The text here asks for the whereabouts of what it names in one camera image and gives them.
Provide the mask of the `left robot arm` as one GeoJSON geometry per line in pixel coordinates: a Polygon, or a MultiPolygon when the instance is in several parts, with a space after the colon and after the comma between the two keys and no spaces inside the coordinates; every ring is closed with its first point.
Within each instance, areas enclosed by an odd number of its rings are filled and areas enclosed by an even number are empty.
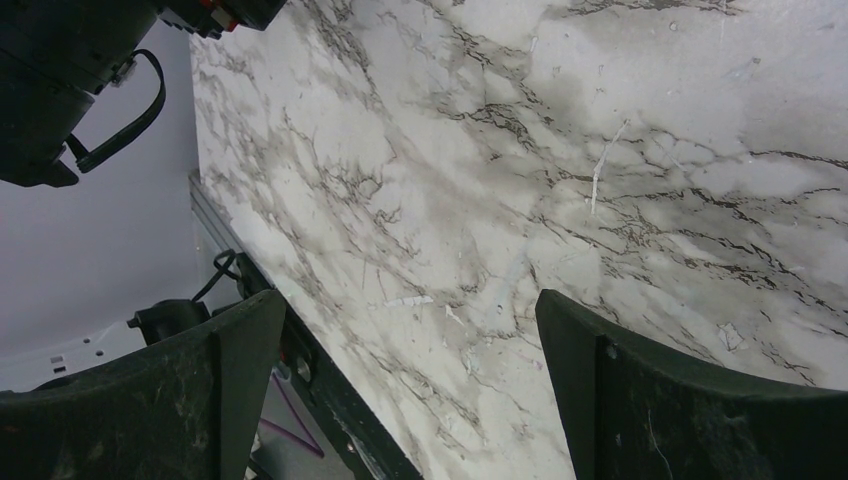
{"type": "MultiPolygon", "coordinates": [[[[1,5],[1,179],[19,187],[69,187],[136,140],[161,113],[166,92],[101,145],[74,128],[108,85],[121,84],[156,21],[217,39],[243,26],[263,31],[280,1],[5,1],[1,5]]],[[[1,366],[3,392],[44,389],[208,320],[203,294],[164,300],[91,336],[1,366]]]]}

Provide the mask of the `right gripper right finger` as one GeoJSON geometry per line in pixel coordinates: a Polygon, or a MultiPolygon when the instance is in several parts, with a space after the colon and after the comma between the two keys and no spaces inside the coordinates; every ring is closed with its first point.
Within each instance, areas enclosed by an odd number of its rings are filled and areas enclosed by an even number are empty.
{"type": "Polygon", "coordinates": [[[843,479],[847,395],[727,369],[554,290],[535,307],[579,479],[843,479]]]}

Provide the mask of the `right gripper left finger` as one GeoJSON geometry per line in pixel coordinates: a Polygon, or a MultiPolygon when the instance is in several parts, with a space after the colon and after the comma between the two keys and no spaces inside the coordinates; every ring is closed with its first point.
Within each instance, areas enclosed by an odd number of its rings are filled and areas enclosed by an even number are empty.
{"type": "Polygon", "coordinates": [[[240,479],[286,303],[258,293],[175,336],[1,395],[5,479],[240,479]]]}

